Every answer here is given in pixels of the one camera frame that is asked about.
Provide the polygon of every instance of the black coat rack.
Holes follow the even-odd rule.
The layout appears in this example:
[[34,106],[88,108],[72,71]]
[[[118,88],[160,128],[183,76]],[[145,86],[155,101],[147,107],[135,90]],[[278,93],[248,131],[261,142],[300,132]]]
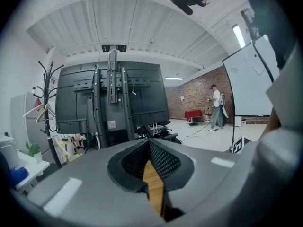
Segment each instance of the black coat rack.
[[[50,66],[50,68],[49,68],[49,70],[47,72],[46,69],[45,69],[45,67],[44,67],[44,65],[42,65],[42,63],[40,61],[38,61],[38,63],[43,67],[43,69],[45,71],[45,73],[43,73],[44,89],[42,89],[41,87],[37,86],[37,88],[39,88],[40,90],[43,91],[43,95],[42,96],[38,96],[38,95],[34,94],[34,96],[38,97],[38,98],[43,98],[43,106],[45,108],[46,104],[48,103],[48,99],[56,96],[56,93],[53,94],[53,95],[50,95],[52,91],[54,91],[54,90],[57,89],[57,88],[53,88],[52,90],[49,91],[49,85],[50,85],[51,78],[52,78],[54,72],[57,71],[58,69],[60,69],[61,67],[63,67],[64,65],[62,65],[62,66],[58,67],[57,69],[55,69],[54,71],[52,71],[52,68],[53,68],[53,61],[52,61],[51,66]],[[54,158],[57,166],[59,168],[61,168],[62,165],[61,165],[61,162],[60,162],[60,160],[58,158],[58,155],[57,155],[57,152],[55,150],[55,146],[53,145],[53,140],[52,140],[51,134],[50,134],[50,131],[52,131],[52,130],[50,129],[50,126],[49,126],[48,110],[45,112],[44,119],[45,119],[45,131],[44,130],[41,130],[41,131],[47,135],[47,141],[48,141],[48,144],[49,144],[49,148],[51,149],[53,158]]]

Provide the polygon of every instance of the gray pants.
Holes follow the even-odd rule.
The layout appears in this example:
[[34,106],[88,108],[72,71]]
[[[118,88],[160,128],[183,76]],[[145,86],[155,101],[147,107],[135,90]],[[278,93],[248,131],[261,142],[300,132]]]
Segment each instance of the gray pants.
[[223,127],[223,118],[222,118],[222,106],[214,107],[214,112],[212,116],[212,126],[211,128],[214,129],[216,123],[218,121],[219,127]]

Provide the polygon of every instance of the potted plant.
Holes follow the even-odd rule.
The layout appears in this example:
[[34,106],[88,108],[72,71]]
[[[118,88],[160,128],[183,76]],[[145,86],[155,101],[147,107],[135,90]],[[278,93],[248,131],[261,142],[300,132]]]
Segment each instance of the potted plant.
[[25,144],[28,149],[28,155],[35,158],[37,162],[42,161],[42,154],[40,151],[40,146],[38,144]]

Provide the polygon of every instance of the whiteboard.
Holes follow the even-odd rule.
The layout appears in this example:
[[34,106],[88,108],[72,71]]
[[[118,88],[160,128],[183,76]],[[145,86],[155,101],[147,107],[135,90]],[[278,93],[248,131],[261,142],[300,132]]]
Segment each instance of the whiteboard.
[[[269,41],[260,37],[256,41],[256,48],[275,80],[279,75],[279,69]],[[223,65],[232,87],[235,116],[270,115],[272,104],[266,91],[272,82],[252,44],[223,60]]]

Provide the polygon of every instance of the red tablecloth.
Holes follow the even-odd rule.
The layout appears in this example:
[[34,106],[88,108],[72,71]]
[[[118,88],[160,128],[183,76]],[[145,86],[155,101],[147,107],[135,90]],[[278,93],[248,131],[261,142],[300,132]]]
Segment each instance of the red tablecloth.
[[185,111],[186,120],[190,120],[190,118],[202,117],[202,112],[199,109],[187,110]]

